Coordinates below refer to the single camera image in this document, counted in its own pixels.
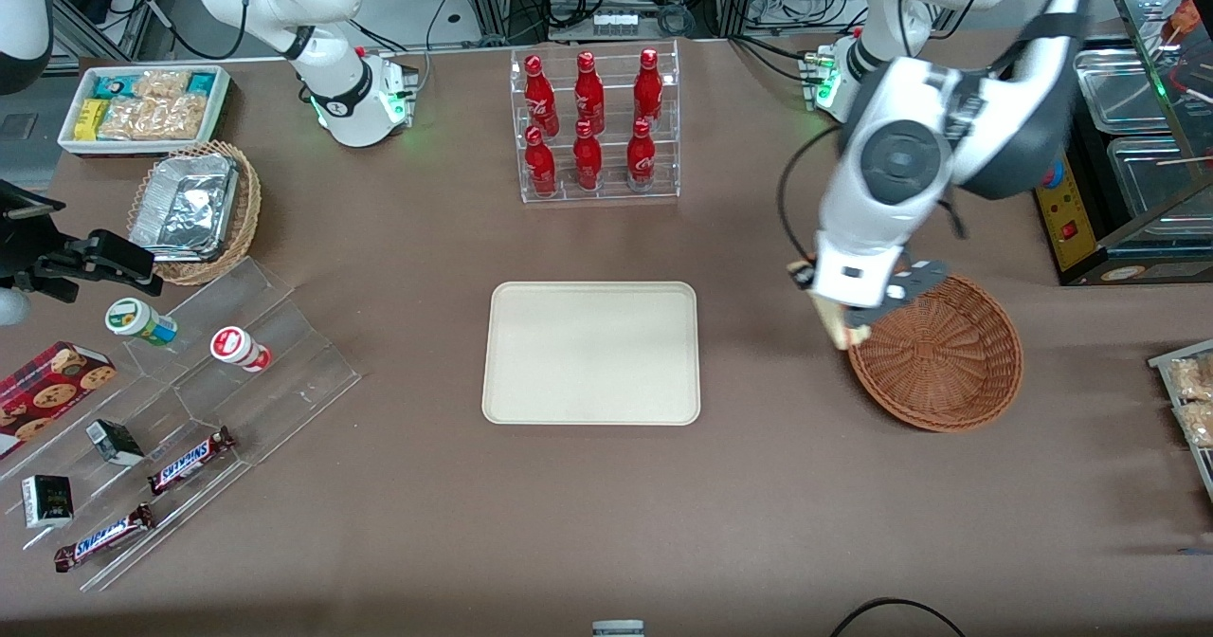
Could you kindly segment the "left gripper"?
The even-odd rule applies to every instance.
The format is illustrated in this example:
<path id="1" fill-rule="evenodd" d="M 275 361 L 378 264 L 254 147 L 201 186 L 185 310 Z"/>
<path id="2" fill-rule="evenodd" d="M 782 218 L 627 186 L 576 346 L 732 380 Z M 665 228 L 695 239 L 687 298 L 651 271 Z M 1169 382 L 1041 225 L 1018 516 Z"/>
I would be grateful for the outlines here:
<path id="1" fill-rule="evenodd" d="M 917 261 L 896 269 L 904 248 L 844 248 L 827 232 L 815 237 L 816 261 L 786 265 L 788 278 L 801 291 L 811 291 L 845 307 L 905 307 L 949 278 L 949 266 L 940 261 Z"/>

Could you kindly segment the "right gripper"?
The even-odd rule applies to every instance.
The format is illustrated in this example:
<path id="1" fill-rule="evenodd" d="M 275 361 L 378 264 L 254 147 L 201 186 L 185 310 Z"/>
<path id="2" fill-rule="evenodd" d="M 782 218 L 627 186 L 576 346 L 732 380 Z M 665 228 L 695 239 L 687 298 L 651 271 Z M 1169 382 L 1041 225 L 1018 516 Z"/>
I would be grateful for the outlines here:
<path id="1" fill-rule="evenodd" d="M 115 281 L 161 295 L 153 254 L 112 231 L 96 229 L 85 239 L 66 235 L 51 217 L 62 209 L 63 201 L 1 180 L 1 278 L 15 277 L 15 290 L 74 301 L 78 281 Z"/>

